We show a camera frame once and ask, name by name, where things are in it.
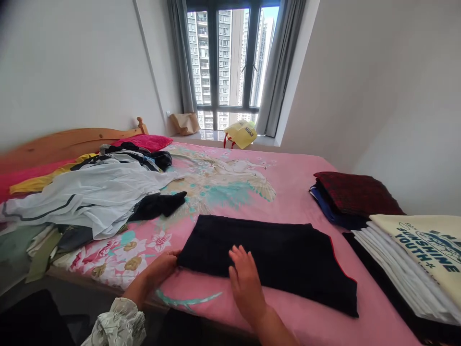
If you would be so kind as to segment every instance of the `person's arm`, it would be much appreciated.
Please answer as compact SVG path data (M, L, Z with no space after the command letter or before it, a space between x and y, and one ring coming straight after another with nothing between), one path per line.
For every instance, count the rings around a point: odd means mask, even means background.
M264 299L258 270L251 252L240 245L229 251L235 268L229 277L235 303L263 346L299 346L296 337L283 324L275 310Z
M146 337L144 313L147 295L176 269L180 251L162 253L128 286L121 298L115 298L110 311L100 314L90 336L82 346L138 346Z

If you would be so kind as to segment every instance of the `pink bedspread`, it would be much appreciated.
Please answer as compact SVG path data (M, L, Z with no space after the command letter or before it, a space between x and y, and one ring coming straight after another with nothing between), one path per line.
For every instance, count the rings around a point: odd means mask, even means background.
M114 238L94 242L57 263L71 272L125 289L162 251L182 248L199 214L280 223L311 223L331 236L337 261L358 283L358 312L351 318L299 296L264 287L268 304L303 345L419 345L384 293L356 257L339 227L331 225L309 195L313 174L336 169L321 157L173 143L173 167L190 176L163 194L187 191L186 203L169 218L132 223ZM299 270L309 275L309 267ZM156 292L165 304L242 329L228 279L178 270Z

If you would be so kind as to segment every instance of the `wooden headboard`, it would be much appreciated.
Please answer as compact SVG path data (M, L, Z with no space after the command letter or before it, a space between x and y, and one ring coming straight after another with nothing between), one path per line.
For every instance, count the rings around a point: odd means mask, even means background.
M128 131L107 128L81 128L33 140L0 156L0 174L20 171L62 160L75 159L83 154L96 153L101 144L111 144L121 138L146 134L146 125L137 118L138 127Z

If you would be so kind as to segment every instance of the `red plaid fabric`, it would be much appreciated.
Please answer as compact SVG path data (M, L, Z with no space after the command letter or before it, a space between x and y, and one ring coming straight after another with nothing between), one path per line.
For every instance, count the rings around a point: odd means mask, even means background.
M405 215L383 183L371 176L338 172L318 172L314 176L341 212L364 217Z

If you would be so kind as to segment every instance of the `white floral sleeve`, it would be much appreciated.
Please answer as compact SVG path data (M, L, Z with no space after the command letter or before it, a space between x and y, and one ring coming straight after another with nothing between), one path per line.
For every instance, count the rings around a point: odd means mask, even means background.
M109 312L100 314L82 346L139 346L146 337L144 313L126 298L115 298Z

